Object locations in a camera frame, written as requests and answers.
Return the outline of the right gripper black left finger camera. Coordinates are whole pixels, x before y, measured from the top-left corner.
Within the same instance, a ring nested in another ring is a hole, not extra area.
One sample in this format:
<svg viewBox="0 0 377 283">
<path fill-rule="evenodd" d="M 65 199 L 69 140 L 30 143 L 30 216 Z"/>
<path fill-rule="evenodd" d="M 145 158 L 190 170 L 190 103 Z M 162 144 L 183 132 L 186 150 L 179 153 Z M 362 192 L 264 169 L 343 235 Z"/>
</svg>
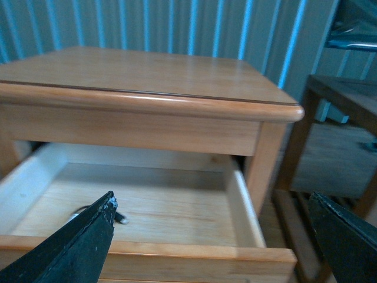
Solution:
<svg viewBox="0 0 377 283">
<path fill-rule="evenodd" d="M 1 271 L 1 282 L 97 282 L 114 235 L 112 191 Z"/>
</svg>

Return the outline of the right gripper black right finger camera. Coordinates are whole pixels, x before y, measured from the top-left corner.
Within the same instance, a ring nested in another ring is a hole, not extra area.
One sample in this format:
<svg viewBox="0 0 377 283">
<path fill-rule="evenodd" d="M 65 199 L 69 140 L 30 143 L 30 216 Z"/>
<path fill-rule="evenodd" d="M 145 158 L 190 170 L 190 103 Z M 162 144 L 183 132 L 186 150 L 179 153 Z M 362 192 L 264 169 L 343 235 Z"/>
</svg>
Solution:
<svg viewBox="0 0 377 283">
<path fill-rule="evenodd" d="M 309 216 L 337 282 L 376 282 L 376 227 L 318 192 Z"/>
</svg>

